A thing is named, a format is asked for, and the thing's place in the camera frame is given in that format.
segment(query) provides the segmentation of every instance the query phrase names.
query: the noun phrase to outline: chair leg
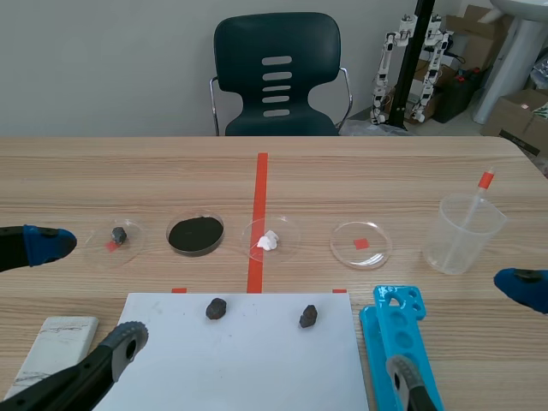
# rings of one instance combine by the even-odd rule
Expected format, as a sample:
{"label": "chair leg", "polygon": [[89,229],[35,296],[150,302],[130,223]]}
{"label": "chair leg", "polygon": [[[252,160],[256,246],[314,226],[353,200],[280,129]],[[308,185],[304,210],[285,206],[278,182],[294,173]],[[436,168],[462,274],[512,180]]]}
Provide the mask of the chair leg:
{"label": "chair leg", "polygon": [[343,128],[344,122],[346,122],[348,115],[350,114],[350,111],[352,110],[352,104],[354,103],[352,92],[350,91],[350,79],[348,77],[348,70],[343,67],[339,68],[339,70],[341,70],[344,73],[344,79],[346,81],[346,89],[348,91],[348,108],[346,110],[346,114],[344,115],[344,118],[342,119],[342,121],[337,124],[337,130],[340,130],[341,128]]}
{"label": "chair leg", "polygon": [[219,121],[217,119],[217,107],[215,106],[215,94],[213,93],[213,83],[218,80],[218,77],[213,77],[209,80],[209,93],[211,95],[211,110],[213,111],[213,122],[215,124],[215,134],[219,134]]}

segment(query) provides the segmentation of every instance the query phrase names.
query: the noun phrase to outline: empty petri dish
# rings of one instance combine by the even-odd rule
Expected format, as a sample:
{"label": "empty petri dish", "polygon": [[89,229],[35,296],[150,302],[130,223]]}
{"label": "empty petri dish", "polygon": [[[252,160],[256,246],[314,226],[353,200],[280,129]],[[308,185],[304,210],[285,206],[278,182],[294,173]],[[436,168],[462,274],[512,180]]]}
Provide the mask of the empty petri dish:
{"label": "empty petri dish", "polygon": [[[116,244],[112,235],[114,229],[123,229],[126,239]],[[134,220],[117,218],[93,231],[84,246],[87,262],[101,270],[108,270],[128,263],[145,246],[146,232]]]}
{"label": "empty petri dish", "polygon": [[[277,237],[277,247],[270,251],[257,247],[259,238],[268,231]],[[266,216],[252,221],[241,233],[241,247],[246,255],[260,262],[281,263],[291,259],[299,250],[301,232],[299,227],[285,216]]]}
{"label": "empty petri dish", "polygon": [[375,223],[353,221],[339,225],[331,233],[333,255],[352,268],[371,270],[390,257],[392,242]]}
{"label": "empty petri dish", "polygon": [[176,253],[200,257],[223,241],[223,219],[207,210],[187,211],[171,220],[165,236]]}

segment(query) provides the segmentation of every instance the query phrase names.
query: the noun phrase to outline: wooden table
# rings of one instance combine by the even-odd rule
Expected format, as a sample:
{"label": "wooden table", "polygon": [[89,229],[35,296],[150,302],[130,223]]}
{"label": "wooden table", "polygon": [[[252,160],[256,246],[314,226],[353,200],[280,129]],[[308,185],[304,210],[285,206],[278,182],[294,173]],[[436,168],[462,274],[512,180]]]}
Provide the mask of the wooden table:
{"label": "wooden table", "polygon": [[[128,293],[245,292],[240,237],[258,152],[270,156],[267,213],[301,228],[298,254],[265,267],[264,292],[349,291],[372,409],[357,314],[375,285],[402,283],[425,299],[420,328],[446,409],[546,409],[548,319],[507,299],[492,278],[506,267],[548,268],[548,182],[511,143],[487,137],[0,139],[0,226],[63,227],[79,239],[64,260],[0,274],[0,393],[48,316],[98,317],[97,342]],[[489,165],[497,167],[489,199],[510,221],[469,273],[439,274],[420,255],[438,202],[472,193]],[[197,208],[222,216],[226,236],[215,253],[189,259],[171,251],[165,230]],[[84,244],[113,217],[139,219],[147,244],[128,264],[98,271]],[[353,271],[332,256],[331,231],[351,219],[389,233],[394,252],[380,269]]]}

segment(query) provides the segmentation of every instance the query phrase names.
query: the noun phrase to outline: dark rock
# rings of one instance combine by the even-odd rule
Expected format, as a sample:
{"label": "dark rock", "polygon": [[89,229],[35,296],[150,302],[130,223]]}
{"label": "dark rock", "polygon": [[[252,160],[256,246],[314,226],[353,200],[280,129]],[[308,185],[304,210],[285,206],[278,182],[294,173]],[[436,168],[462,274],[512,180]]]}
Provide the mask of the dark rock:
{"label": "dark rock", "polygon": [[126,230],[123,227],[115,227],[112,230],[112,241],[117,245],[121,246],[128,239]]}
{"label": "dark rock", "polygon": [[226,301],[220,298],[214,298],[205,310],[208,319],[220,319],[224,314],[226,314]]}
{"label": "dark rock", "polygon": [[302,328],[312,327],[316,324],[316,318],[318,317],[318,311],[315,306],[308,306],[305,311],[302,312],[299,324]]}

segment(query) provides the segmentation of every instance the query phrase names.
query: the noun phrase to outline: gray wall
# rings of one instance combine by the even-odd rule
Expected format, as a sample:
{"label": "gray wall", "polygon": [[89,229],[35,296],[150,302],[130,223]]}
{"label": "gray wall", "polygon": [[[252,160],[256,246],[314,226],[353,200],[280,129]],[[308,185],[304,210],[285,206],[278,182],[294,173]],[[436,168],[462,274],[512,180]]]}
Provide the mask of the gray wall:
{"label": "gray wall", "polygon": [[[439,13],[459,2],[438,0]],[[215,26],[234,15],[318,11],[342,33],[353,112],[371,101],[384,33],[412,0],[2,0],[0,135],[214,134],[208,80]],[[402,51],[394,59],[397,75]],[[317,87],[311,104],[339,121],[343,79]],[[221,123],[241,101],[219,94]]]}

